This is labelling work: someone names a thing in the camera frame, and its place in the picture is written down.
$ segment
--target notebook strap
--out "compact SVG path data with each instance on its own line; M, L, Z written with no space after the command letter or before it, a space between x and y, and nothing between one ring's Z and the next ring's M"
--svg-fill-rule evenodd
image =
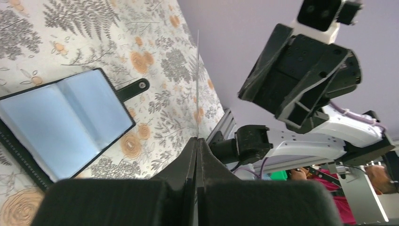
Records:
M148 90L150 87L150 83L148 82L147 79L139 79L119 90L116 91L116 94L118 95L119 99L122 102L125 102L129 100L132 97L135 97L139 95L140 93L143 93L144 91Z

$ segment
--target hand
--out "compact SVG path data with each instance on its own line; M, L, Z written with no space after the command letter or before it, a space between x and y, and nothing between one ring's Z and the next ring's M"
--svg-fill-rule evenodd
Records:
M291 170L291 180L306 180L305 169L292 169Z

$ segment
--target pink shirt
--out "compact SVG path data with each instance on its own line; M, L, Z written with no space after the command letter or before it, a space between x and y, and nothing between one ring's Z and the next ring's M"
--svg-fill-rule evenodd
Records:
M326 173L328 175L331 175L335 178L338 178L338 176L336 174L330 174L330 172L326 169L321 169L320 171L323 173ZM333 183L330 183L330 182L323 180L319 177L313 176L312 179L317 180L320 183L322 183L329 191L335 191L339 188L338 186L334 185ZM355 225L356 224L355 217L353 217L352 211L349 207L349 204L348 204L348 201L346 200L346 198L343 196L334 196L334 202L338 208L339 215L341 216L342 222L344 224Z

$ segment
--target ceiling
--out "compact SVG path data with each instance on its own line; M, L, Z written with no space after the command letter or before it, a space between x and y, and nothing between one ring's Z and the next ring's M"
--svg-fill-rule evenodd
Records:
M336 43L353 49L363 72L357 90L334 101L356 113L374 110L399 138L399 1L365 0L355 26L341 26ZM277 23L289 24L301 0L179 0L193 34L199 29L199 51L222 105L239 126L281 122L237 92Z

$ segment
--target person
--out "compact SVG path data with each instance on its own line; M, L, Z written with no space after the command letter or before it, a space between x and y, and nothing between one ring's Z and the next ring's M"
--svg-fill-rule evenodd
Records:
M336 174L330 174L330 172L327 169L320 169L321 172L329 174L335 178L338 178ZM389 174L384 166L380 165L373 165L373 166L368 166L365 167L365 171L368 175L368 178L370 179L370 182L372 186L374 187L374 190L376 194L393 194L397 192L397 189L393 183L391 183L391 179L389 177ZM335 191L339 187L334 185L331 182L328 182L324 179L321 179L319 177L316 177L314 175L309 176L309 172L305 168L300 168L300 169L292 169L291 170L291 180L316 180L321 182L329 191ZM338 208L339 215L341 217L341 220L344 224L348 225L355 225L356 220L352 214L352 211L349 207L348 201L344 196L334 196L334 202Z

